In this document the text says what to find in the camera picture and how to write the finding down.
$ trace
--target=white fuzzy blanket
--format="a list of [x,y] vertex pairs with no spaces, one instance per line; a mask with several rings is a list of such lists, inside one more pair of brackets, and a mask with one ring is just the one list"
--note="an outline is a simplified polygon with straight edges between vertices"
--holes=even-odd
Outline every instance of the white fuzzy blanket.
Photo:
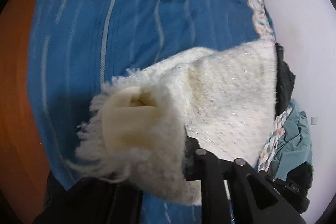
[[[86,176],[117,174],[114,179],[129,179],[168,201],[199,204],[200,183],[182,174],[184,126],[218,158],[254,165],[272,129],[275,88],[273,42],[181,52],[103,86],[76,149],[78,158],[94,164],[71,166]],[[131,97],[141,104],[131,105]]]

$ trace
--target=white fluffy fabric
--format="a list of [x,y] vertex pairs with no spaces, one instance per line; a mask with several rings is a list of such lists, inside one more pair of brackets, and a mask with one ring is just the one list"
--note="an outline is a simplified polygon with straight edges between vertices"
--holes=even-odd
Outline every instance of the white fluffy fabric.
[[[149,94],[160,110],[160,118],[148,130],[155,145],[107,149],[103,105],[129,87]],[[242,157],[254,165],[273,125],[275,88],[273,42],[257,40],[223,52],[206,48],[181,52],[104,84],[102,94],[92,100],[95,115],[78,133],[76,155],[94,163],[71,166],[86,176],[117,174],[114,179],[128,179],[167,201],[200,204],[200,183],[187,182],[182,173],[184,126],[218,158]]]

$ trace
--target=blue striped fabric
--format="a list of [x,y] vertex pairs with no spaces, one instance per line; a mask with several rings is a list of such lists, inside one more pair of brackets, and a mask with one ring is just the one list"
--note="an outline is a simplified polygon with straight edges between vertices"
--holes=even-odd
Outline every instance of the blue striped fabric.
[[201,206],[182,206],[166,203],[144,193],[141,224],[201,224]]
[[37,0],[28,93],[55,177],[66,189],[80,179],[65,161],[78,162],[76,127],[104,81],[191,47],[255,40],[252,14],[247,0]]

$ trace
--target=geometric patterned cloth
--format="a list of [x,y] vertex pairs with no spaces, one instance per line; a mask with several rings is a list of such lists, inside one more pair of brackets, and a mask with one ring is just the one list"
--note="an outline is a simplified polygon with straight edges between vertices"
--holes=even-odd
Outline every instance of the geometric patterned cloth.
[[268,142],[265,144],[259,156],[258,172],[261,170],[266,172],[268,171],[268,168],[274,158],[279,138],[285,133],[282,126],[285,123],[287,117],[292,113],[292,110],[293,108],[291,104],[289,104],[288,108],[276,117],[274,121],[273,133],[271,133]]

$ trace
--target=orange wooden furniture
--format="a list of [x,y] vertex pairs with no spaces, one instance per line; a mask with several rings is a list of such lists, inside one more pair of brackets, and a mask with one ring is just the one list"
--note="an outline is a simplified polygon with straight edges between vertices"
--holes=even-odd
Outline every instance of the orange wooden furniture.
[[0,189],[23,223],[42,211],[49,165],[30,109],[26,72],[35,0],[0,15]]

